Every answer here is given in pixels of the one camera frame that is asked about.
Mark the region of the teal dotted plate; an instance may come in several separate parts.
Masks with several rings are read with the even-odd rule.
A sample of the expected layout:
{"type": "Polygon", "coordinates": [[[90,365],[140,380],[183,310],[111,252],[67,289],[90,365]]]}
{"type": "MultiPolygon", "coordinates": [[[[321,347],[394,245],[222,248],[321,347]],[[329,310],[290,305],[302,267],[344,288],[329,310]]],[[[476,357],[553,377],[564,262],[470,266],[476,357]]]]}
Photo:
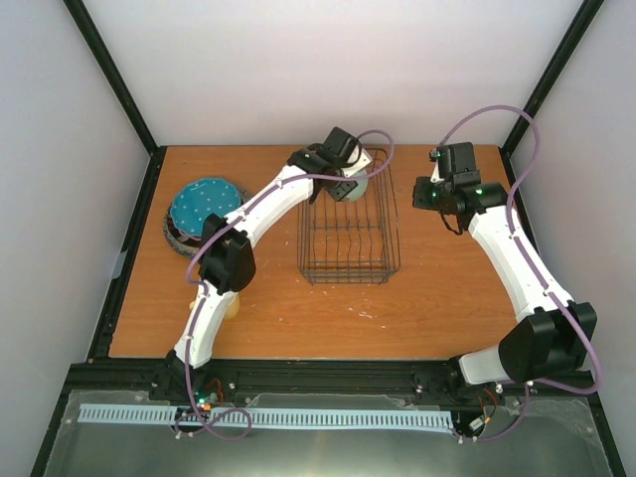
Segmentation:
{"type": "Polygon", "coordinates": [[[201,236],[210,214],[223,217],[241,204],[241,193],[234,184],[209,177],[186,185],[174,197],[168,212],[178,229],[201,236]]]}

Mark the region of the light green bowl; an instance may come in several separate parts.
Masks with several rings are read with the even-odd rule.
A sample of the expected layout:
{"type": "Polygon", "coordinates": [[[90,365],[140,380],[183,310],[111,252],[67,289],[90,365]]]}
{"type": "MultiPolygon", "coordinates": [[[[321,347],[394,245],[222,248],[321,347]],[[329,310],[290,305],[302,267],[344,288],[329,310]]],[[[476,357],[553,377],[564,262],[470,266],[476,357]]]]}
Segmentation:
{"type": "Polygon", "coordinates": [[[367,178],[367,170],[357,171],[350,177],[350,181],[343,181],[342,187],[345,192],[342,202],[355,202],[360,199],[366,192],[369,179],[367,178]]]}

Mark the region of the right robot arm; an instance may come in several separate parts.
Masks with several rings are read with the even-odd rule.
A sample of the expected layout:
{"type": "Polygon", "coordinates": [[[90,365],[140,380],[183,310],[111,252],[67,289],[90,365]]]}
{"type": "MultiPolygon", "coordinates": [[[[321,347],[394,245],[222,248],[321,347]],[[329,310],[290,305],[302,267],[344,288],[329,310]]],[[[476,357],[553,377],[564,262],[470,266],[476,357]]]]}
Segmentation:
{"type": "Polygon", "coordinates": [[[496,346],[457,357],[468,386],[542,382],[578,370],[591,358],[597,316],[560,286],[532,248],[499,183],[456,184],[419,177],[412,204],[457,220],[489,258],[511,300],[515,327],[496,346]]]}

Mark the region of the yellow mug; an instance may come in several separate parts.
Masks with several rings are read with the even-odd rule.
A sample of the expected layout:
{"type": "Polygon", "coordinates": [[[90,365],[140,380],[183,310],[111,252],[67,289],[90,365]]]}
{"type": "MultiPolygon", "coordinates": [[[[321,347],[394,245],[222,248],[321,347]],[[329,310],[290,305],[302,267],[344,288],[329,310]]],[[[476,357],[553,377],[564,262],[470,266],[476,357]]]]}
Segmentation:
{"type": "Polygon", "coordinates": [[[235,318],[239,313],[239,306],[239,295],[235,294],[231,300],[225,300],[222,304],[219,304],[216,298],[203,299],[197,297],[189,304],[189,309],[192,314],[198,312],[198,321],[202,322],[204,319],[208,319],[217,314],[218,310],[224,312],[224,319],[235,318]]]}

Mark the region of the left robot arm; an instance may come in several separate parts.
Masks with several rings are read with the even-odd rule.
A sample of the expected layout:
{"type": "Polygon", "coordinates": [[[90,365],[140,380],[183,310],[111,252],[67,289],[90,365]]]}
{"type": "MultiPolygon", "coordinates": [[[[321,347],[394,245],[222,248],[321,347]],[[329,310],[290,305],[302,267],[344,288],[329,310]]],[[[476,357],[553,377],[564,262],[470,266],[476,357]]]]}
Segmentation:
{"type": "Polygon", "coordinates": [[[194,267],[197,295],[183,334],[166,356],[171,386],[182,398],[199,398],[207,387],[202,367],[212,358],[221,324],[255,276],[253,250],[262,236],[298,204],[314,199],[320,190],[352,182],[366,168],[358,140],[337,152],[312,144],[289,157],[274,179],[235,211],[205,221],[204,241],[186,271],[194,267]]]}

